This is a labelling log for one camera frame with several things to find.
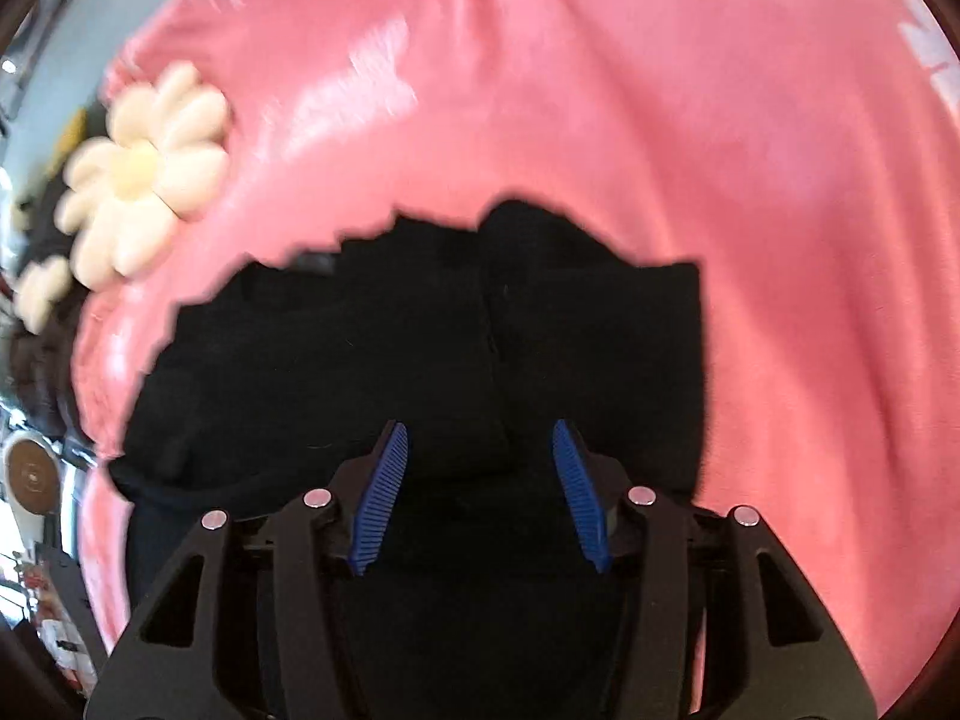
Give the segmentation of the black small garment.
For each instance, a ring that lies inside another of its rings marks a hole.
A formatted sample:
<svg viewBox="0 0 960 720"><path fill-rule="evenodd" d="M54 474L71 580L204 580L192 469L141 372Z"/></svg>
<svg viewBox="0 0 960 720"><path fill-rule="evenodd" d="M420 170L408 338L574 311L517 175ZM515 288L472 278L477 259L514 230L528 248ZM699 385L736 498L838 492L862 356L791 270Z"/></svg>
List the black small garment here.
<svg viewBox="0 0 960 720"><path fill-rule="evenodd" d="M398 218L320 271L247 265L179 312L107 468L128 596L205 512L278 511L400 422L381 553L331 583L371 715L594 717L626 582L579 550L551 431L687 500L705 401L698 268L631 265L527 203L470 231Z"/></svg>

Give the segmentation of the dark puffer jacket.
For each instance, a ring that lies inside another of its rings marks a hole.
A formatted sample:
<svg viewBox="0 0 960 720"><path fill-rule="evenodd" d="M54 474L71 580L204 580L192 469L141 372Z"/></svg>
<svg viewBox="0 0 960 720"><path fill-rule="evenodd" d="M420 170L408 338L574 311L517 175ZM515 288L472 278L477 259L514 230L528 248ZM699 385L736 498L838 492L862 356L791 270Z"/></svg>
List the dark puffer jacket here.
<svg viewBox="0 0 960 720"><path fill-rule="evenodd" d="M70 254L73 239L53 224L53 212L67 186L60 174L52 177L31 205L31 231L26 249L16 264L17 277L28 265L41 265L53 255ZM73 283L53 306L52 316L39 335L31 335L23 322L14 324L8 347L13 395L28 421L51 439L73 436L89 442L76 405L71 356L83 304L89 291Z"/></svg>

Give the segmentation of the small daisy flower pillow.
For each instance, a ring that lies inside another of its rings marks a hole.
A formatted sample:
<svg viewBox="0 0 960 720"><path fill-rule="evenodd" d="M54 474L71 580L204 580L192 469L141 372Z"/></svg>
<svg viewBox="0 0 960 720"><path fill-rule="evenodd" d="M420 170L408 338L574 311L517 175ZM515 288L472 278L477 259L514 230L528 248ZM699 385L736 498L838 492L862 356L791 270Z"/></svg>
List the small daisy flower pillow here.
<svg viewBox="0 0 960 720"><path fill-rule="evenodd" d="M46 327L57 302L70 291L73 277L70 262L62 255L52 255L43 262L26 266L14 290L14 313L26 332L39 335Z"/></svg>

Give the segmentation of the large daisy flower pillow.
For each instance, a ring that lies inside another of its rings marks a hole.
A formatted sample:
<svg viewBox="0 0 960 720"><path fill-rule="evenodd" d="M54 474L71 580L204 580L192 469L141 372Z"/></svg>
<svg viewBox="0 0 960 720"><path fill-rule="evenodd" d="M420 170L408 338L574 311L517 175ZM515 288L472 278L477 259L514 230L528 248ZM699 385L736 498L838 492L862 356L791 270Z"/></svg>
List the large daisy flower pillow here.
<svg viewBox="0 0 960 720"><path fill-rule="evenodd" d="M106 135L68 158L67 190L53 212L55 227L73 239L76 281L99 291L151 266L181 224L217 198L229 124L226 96L185 60L112 101Z"/></svg>

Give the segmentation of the pink fleece blanket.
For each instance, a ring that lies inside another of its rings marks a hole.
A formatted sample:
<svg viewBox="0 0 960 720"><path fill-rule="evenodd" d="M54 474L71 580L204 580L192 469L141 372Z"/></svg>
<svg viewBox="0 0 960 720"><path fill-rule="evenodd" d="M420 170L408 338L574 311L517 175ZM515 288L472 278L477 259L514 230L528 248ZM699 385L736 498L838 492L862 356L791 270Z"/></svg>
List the pink fleece blanket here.
<svg viewBox="0 0 960 720"><path fill-rule="evenodd" d="M231 174L86 308L101 457L241 263L525 193L701 262L701 499L771 515L895 704L958 608L958 62L921 0L166 0L104 94L176 60L231 103Z"/></svg>

